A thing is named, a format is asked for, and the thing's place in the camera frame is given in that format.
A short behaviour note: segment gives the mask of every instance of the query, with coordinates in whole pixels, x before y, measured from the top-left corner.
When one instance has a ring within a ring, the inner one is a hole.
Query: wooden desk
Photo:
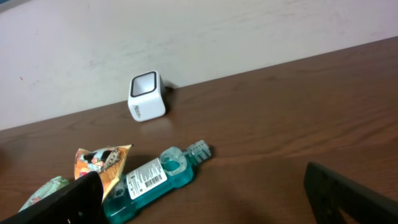
[[[135,223],[314,223],[302,184],[308,161],[398,199],[398,38],[187,86],[174,97],[167,116],[145,123],[121,102],[1,131],[0,219],[52,177],[72,178],[79,147],[134,143],[128,172],[201,139],[214,158]]]

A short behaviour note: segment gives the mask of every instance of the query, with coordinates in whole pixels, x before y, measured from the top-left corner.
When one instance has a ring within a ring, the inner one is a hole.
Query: snack bag
[[[86,149],[77,150],[75,156],[75,180],[88,172],[98,172],[104,189],[102,198],[104,200],[119,182],[126,162],[126,156],[131,146],[106,147],[93,152]]]

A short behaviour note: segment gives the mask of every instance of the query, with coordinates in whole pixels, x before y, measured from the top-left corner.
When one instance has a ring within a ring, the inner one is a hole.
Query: black object
[[[398,203],[316,163],[308,163],[304,187],[319,224],[346,223],[339,209],[359,223],[398,223]]]
[[[100,175],[89,172],[0,224],[102,223],[102,197]]]

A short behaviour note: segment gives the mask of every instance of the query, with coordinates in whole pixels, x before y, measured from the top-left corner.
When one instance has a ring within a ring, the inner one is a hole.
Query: plastic wrapper
[[[75,179],[91,171],[98,172],[103,184],[104,200],[119,182],[131,146],[106,147],[93,152],[79,149],[75,157]]]
[[[69,181],[62,178],[61,176],[52,178],[50,181],[41,186],[41,188],[36,190],[36,192],[32,196],[30,196],[30,198],[26,201],[24,206],[22,206],[19,211],[22,211],[23,209],[33,205],[34,203],[42,200],[43,198],[49,196],[50,194],[56,192],[58,189],[61,189],[68,184]]]

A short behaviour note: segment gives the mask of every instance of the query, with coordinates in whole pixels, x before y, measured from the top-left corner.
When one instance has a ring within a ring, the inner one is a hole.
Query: mouthwash bottle
[[[122,175],[119,183],[104,201],[104,212],[111,223],[124,223],[138,209],[174,188],[180,188],[193,178],[192,167],[211,156],[201,140],[185,151],[171,147],[158,158]]]

